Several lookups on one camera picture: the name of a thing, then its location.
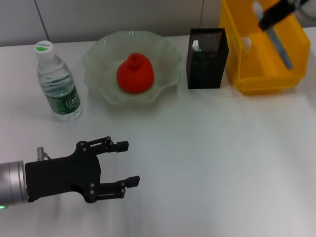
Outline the grey marker pen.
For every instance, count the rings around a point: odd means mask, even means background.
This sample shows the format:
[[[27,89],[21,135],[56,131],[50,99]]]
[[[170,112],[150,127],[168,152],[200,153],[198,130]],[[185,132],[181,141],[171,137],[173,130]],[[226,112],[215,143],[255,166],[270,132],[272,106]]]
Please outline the grey marker pen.
[[[258,1],[254,1],[252,5],[253,12],[259,22],[263,18],[264,15],[264,9],[262,8],[261,4]],[[266,31],[263,31],[267,34],[270,42],[272,43],[273,47],[277,51],[278,55],[280,56],[281,60],[283,61],[284,65],[287,69],[291,70],[293,69],[293,63],[283,45],[281,42],[279,36],[277,35],[276,31],[274,30],[274,26],[268,28]]]

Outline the black mesh pen holder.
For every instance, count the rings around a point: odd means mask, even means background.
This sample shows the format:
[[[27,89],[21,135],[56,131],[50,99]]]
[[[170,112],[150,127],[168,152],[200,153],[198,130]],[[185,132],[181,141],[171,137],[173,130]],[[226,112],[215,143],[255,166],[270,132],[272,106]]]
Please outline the black mesh pen holder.
[[[198,40],[200,51],[193,51]],[[225,29],[191,29],[186,61],[189,89],[218,89],[221,85],[229,47]]]

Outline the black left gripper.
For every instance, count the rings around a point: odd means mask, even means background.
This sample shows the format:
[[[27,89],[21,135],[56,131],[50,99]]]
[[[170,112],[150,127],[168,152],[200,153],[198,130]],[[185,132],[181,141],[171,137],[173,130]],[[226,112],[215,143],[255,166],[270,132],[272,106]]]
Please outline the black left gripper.
[[[100,184],[101,168],[96,155],[126,152],[128,147],[128,141],[114,143],[106,136],[78,142],[67,157],[26,163],[28,201],[68,192],[81,194],[87,203],[124,198],[126,189],[139,185],[140,177]]]

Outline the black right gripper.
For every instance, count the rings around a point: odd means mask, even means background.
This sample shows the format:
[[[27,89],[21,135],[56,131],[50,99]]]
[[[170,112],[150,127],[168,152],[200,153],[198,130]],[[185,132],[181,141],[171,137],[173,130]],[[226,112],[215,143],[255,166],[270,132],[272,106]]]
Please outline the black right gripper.
[[[266,31],[280,22],[284,17],[287,17],[294,11],[299,11],[304,16],[309,16],[303,9],[310,0],[280,0],[278,5],[274,5],[264,11],[263,18],[259,20],[259,28]]]

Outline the clear green-label water bottle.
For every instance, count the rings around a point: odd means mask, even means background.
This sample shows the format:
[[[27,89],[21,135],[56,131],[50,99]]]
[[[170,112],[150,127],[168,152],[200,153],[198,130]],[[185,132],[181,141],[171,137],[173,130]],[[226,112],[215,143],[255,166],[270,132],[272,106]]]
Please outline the clear green-label water bottle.
[[[73,75],[56,54],[53,43],[39,41],[34,51],[38,60],[38,81],[56,117],[61,121],[79,118],[82,107]]]

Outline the yellow plastic bin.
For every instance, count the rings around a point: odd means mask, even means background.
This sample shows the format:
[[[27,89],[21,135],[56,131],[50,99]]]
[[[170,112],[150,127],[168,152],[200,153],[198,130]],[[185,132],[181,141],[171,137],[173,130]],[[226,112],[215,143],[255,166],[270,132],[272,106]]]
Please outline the yellow plastic bin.
[[[266,10],[279,0],[221,0],[220,27],[225,29],[229,46],[228,78],[244,94],[293,88],[306,74],[310,41],[293,13],[274,26],[293,63],[293,69],[287,69],[267,34],[258,26],[252,9],[254,1]],[[244,53],[242,37],[252,40],[249,54]]]

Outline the translucent wavy fruit plate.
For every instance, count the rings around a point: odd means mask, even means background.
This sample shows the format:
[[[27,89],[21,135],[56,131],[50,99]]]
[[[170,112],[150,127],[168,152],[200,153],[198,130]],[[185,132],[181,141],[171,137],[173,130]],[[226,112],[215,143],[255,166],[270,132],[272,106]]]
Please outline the translucent wavy fruit plate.
[[[142,56],[140,61],[136,54]],[[125,91],[117,81],[117,71],[126,66],[140,71],[139,62],[149,61],[153,84],[143,92]],[[84,83],[112,109],[157,107],[176,94],[181,79],[182,56],[170,41],[148,31],[121,31],[98,40],[84,55]]]

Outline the white paper ball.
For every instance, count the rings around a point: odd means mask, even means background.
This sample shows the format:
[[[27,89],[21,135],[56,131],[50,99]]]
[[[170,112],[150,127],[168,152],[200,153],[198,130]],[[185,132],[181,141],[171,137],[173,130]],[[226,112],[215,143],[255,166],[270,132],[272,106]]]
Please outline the white paper ball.
[[[252,49],[252,40],[250,37],[242,37],[241,38],[243,47],[244,47],[244,53],[249,54]]]

